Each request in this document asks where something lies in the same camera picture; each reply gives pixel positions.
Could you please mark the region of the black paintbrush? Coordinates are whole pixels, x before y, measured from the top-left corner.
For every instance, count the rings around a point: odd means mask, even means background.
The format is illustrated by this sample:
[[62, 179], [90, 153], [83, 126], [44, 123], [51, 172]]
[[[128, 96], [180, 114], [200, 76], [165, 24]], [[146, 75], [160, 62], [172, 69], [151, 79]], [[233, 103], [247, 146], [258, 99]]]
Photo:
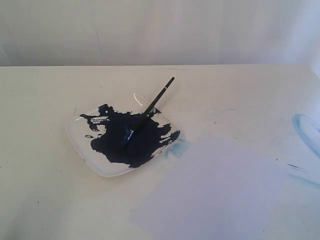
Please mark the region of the black paintbrush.
[[160, 98], [163, 96], [163, 94], [166, 92], [166, 90], [170, 87], [172, 82], [175, 80], [175, 77], [173, 76], [167, 84], [163, 87], [163, 89], [159, 92], [159, 94], [153, 99], [153, 101], [150, 103], [150, 105], [145, 109], [145, 111], [140, 115], [140, 117], [137, 119], [137, 121], [130, 126], [129, 132], [124, 137], [124, 142], [122, 144], [122, 148], [125, 149], [129, 144], [133, 136], [139, 132], [143, 126], [145, 125], [145, 122], [149, 118], [150, 113], [155, 108], [157, 102], [160, 100]]

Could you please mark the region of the white square paint plate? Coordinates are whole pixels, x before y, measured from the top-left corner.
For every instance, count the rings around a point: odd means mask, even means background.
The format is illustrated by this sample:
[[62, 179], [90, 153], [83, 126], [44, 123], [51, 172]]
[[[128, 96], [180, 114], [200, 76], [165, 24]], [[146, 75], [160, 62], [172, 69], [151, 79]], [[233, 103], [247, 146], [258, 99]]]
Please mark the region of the white square paint plate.
[[127, 146], [123, 145], [132, 125], [148, 105], [147, 99], [133, 93], [80, 112], [67, 123], [66, 131], [75, 150], [96, 174], [106, 178], [124, 175], [176, 143], [181, 130], [156, 108], [145, 127]]

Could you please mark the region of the white paper sheet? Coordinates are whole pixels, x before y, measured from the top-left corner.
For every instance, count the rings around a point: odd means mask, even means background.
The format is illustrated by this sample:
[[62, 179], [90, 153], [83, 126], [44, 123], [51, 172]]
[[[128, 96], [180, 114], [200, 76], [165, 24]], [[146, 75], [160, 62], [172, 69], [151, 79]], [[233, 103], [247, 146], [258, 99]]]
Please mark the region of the white paper sheet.
[[320, 183], [303, 168], [204, 137], [130, 218], [155, 240], [317, 240]]

